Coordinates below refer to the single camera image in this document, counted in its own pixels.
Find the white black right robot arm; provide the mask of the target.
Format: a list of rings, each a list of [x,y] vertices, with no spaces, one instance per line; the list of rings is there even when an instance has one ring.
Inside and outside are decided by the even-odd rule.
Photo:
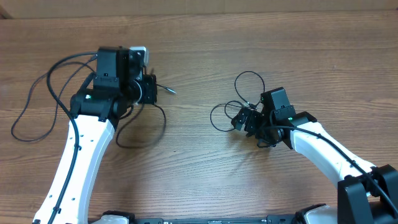
[[[231,120],[237,130],[258,139],[258,147],[284,142],[310,160],[335,186],[338,204],[303,208],[291,223],[397,223],[397,170],[375,166],[331,137],[308,112],[293,106],[240,109]]]

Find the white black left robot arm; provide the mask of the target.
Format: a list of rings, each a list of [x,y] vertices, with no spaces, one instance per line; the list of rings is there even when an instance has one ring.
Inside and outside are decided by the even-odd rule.
[[[87,223],[90,198],[104,152],[120,119],[134,104],[157,101],[156,77],[91,73],[71,98],[68,139],[49,193],[34,223]]]

